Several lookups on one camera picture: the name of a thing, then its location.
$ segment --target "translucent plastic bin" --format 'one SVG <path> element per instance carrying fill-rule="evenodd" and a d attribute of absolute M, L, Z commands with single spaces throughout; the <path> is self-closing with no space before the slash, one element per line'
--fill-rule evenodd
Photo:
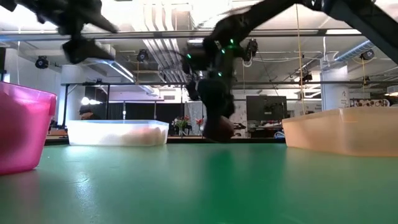
<path fill-rule="evenodd" d="M 160 121 L 69 121 L 72 146 L 158 146 L 166 144 L 169 124 Z"/>
<path fill-rule="evenodd" d="M 0 175 L 39 164 L 56 100 L 52 93 L 0 82 Z"/>
<path fill-rule="evenodd" d="M 282 122 L 288 147 L 351 156 L 398 156 L 398 108 L 345 108 Z"/>

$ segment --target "brown object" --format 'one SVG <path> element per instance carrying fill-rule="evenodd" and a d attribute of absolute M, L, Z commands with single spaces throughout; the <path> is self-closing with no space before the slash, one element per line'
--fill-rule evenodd
<path fill-rule="evenodd" d="M 350 156 L 398 156 L 398 108 L 344 108 L 282 121 L 288 147 Z"/>
<path fill-rule="evenodd" d="M 216 121 L 208 120 L 203 136 L 217 142 L 227 142 L 234 136 L 234 124 L 222 116 Z"/>

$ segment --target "red flowers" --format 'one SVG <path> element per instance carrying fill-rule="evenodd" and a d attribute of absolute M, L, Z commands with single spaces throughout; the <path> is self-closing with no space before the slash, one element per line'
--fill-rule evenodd
<path fill-rule="evenodd" d="M 195 119 L 195 121 L 197 122 L 197 125 L 203 125 L 203 119 Z"/>

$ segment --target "pink plastic bin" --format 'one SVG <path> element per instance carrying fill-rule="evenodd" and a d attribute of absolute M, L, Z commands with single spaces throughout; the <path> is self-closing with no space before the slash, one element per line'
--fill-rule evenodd
<path fill-rule="evenodd" d="M 0 82 L 0 175 L 39 164 L 56 100 L 52 93 Z"/>

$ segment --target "window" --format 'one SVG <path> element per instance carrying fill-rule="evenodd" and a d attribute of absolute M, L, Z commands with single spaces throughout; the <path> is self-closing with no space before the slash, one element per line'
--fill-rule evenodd
<path fill-rule="evenodd" d="M 3 82 L 10 83 L 10 79 L 11 79 L 11 76 L 10 76 L 9 73 L 3 74 L 3 76 L 2 76 L 2 81 Z"/>

